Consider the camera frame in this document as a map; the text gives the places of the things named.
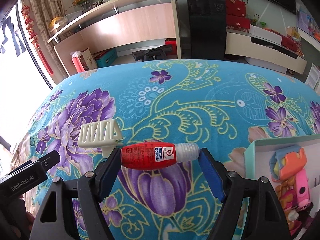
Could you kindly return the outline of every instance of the white box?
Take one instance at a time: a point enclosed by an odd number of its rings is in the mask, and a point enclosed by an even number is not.
[[[315,64],[311,63],[311,69],[308,74],[307,80],[305,82],[306,85],[311,87],[312,89],[316,88],[316,84],[319,81],[320,77],[320,70],[318,67],[316,67]]]
[[[78,73],[98,68],[97,63],[92,57],[89,49],[86,49],[78,56],[73,57],[72,62],[75,65]]]
[[[287,68],[282,67],[282,66],[277,65],[277,64],[274,64],[272,62],[268,62],[268,61],[265,61],[265,60],[252,58],[252,57],[244,57],[244,58],[245,58],[245,60],[247,61],[247,63],[249,65],[272,69],[274,71],[278,71],[278,72],[281,72],[281,73],[284,73],[284,74],[287,72]]]
[[[265,40],[272,41],[279,45],[281,45],[282,42],[282,37],[278,34],[259,28],[257,26],[250,25],[249,33]]]

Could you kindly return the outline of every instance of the gift bag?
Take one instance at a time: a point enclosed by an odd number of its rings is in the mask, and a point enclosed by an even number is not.
[[[245,2],[241,0],[226,0],[226,11],[229,15],[245,17]]]
[[[71,53],[71,55],[72,62],[78,73],[98,68],[89,49],[84,51],[75,51]]]

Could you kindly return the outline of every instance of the window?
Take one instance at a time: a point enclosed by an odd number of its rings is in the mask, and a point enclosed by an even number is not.
[[[12,146],[51,91],[28,52],[18,20],[14,6],[0,28],[0,136]]]

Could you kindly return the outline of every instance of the flower vase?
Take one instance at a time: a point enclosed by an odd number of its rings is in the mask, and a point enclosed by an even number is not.
[[[83,13],[89,11],[91,8],[92,8],[92,1],[88,1],[88,2],[85,2],[83,4],[80,4],[81,8],[82,8],[82,11]]]

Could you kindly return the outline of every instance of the bottle cap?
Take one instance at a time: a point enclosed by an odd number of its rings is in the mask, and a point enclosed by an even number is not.
[[[196,160],[199,157],[199,146],[196,143],[175,143],[177,163]]]

